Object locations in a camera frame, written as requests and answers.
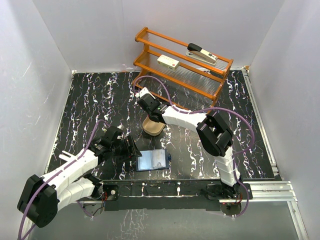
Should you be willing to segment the blue card holder wallet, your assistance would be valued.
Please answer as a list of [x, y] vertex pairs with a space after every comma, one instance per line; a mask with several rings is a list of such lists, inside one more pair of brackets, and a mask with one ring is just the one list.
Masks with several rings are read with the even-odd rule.
[[142, 156], [136, 160], [136, 171], [156, 171], [170, 168], [172, 156], [166, 149], [141, 151]]

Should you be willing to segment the white VIP credit card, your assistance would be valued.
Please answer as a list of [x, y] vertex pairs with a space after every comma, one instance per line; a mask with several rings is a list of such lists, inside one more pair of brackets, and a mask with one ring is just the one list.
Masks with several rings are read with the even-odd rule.
[[152, 166], [154, 169], [164, 168], [166, 166], [166, 151], [164, 149], [155, 149], [152, 151]]

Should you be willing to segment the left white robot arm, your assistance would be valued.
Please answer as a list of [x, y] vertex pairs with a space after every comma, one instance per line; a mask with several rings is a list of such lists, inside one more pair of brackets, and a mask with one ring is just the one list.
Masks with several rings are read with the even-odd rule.
[[89, 173], [113, 157], [141, 157], [131, 135], [111, 126], [104, 136], [90, 140], [88, 147], [77, 155], [65, 152], [66, 162], [43, 176], [30, 176], [22, 190], [17, 209], [37, 227], [43, 228], [59, 210], [82, 198], [99, 199], [103, 183]]

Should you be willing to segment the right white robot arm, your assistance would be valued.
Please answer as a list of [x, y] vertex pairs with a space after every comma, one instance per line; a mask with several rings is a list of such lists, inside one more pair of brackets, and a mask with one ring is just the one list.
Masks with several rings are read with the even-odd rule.
[[204, 150], [214, 157], [219, 171], [218, 190], [211, 195], [233, 199], [241, 192], [241, 174], [233, 159], [233, 133], [218, 112], [193, 113], [157, 100], [151, 93], [136, 93], [139, 106], [156, 123], [176, 125], [197, 133]]

